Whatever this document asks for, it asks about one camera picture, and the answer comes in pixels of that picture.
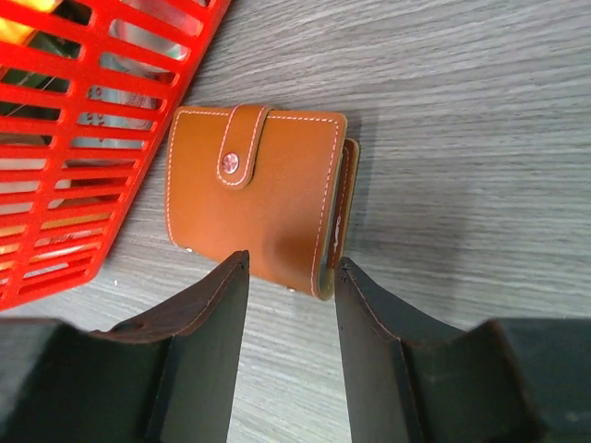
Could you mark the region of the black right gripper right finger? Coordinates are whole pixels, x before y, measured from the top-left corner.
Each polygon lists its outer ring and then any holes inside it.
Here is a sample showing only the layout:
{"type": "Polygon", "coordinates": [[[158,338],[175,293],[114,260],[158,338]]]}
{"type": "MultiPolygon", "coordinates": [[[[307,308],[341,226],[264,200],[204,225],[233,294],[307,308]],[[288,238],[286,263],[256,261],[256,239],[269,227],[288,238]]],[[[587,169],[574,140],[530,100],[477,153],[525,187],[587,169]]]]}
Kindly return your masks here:
{"type": "Polygon", "coordinates": [[[586,442],[590,322],[491,318],[460,330],[350,258],[335,301],[355,442],[586,442]]]}

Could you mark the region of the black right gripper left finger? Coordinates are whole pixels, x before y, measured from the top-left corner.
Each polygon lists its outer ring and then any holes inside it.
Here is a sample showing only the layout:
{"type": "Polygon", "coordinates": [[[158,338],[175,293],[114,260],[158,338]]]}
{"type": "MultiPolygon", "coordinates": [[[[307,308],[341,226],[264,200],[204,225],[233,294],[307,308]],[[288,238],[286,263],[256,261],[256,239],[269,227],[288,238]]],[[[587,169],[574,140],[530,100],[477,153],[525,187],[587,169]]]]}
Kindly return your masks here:
{"type": "Polygon", "coordinates": [[[107,331],[1,321],[5,442],[224,442],[249,290],[237,251],[107,331]]]}

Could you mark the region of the brown leather card holder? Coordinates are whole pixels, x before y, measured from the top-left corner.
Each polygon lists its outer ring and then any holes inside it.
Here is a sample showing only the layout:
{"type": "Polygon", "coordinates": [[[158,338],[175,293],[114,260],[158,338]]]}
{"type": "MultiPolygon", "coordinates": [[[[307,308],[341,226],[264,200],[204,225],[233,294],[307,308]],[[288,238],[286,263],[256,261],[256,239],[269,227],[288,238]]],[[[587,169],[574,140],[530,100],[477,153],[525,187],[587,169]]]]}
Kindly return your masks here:
{"type": "Polygon", "coordinates": [[[360,154],[347,126],[338,112],[179,108],[164,196],[171,242],[215,261],[246,250],[255,276],[331,298],[360,154]]]}

